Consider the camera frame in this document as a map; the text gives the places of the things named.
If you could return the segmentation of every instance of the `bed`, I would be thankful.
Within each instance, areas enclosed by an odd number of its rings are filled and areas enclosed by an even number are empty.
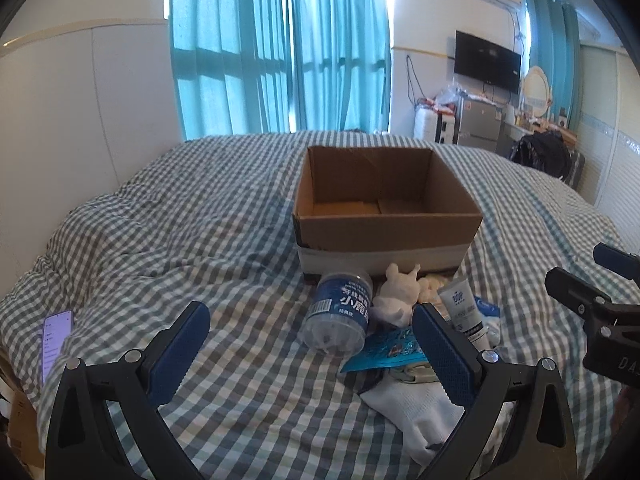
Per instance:
[[[0,303],[0,336],[38,410],[41,446],[67,358],[109,362],[143,348],[190,300],[211,330],[161,415],[205,478],[415,478],[402,436],[354,392],[340,360],[296,338],[312,287],[294,248],[293,194],[309,145],[426,146],[357,133],[208,137],[185,142],[116,193],[73,210],[33,269]],[[484,221],[460,274],[502,309],[499,352],[511,362],[558,362],[587,473],[609,441],[620,386],[582,368],[586,340],[573,314],[545,293],[559,265],[639,302],[629,282],[595,265],[610,220],[543,173],[497,155],[433,146],[475,198]],[[72,309],[75,326],[44,385],[45,316]],[[110,406],[130,462],[145,464],[117,405]]]

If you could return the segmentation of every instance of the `blue gripper pad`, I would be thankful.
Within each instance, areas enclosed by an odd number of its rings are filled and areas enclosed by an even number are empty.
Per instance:
[[[593,248],[593,261],[628,280],[640,278],[640,260],[607,244]]]
[[[449,400],[465,409],[471,407],[482,377],[476,348],[449,327],[431,303],[416,305],[412,323],[415,338]]]
[[[149,370],[149,386],[146,396],[149,403],[155,408],[174,398],[180,383],[209,334],[209,309],[200,302],[192,302],[187,308],[190,308],[193,303],[197,303],[197,305],[194,306],[193,311],[186,319],[179,317],[174,325],[167,329],[167,332],[161,331],[156,336],[161,336],[162,332],[165,332],[165,335],[171,335],[171,331],[177,328],[174,337],[170,342],[167,341],[166,349],[158,356],[155,364]]]

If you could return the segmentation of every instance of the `clear plastic container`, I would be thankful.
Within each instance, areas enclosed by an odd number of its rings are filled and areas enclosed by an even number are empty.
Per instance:
[[[356,355],[367,335],[372,296],[373,284],[366,272],[324,274],[302,323],[302,341],[328,355]]]

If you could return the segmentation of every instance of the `barcode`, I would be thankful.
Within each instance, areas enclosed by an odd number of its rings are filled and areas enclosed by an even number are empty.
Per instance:
[[[319,314],[320,312],[329,312],[331,310],[331,300],[321,300],[316,301],[311,308],[306,313],[307,317],[311,317],[314,314]]]

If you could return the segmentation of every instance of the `television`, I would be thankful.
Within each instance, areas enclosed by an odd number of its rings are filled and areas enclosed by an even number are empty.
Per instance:
[[[478,79],[517,94],[520,89],[522,56],[513,50],[456,31],[456,61],[453,72]]]

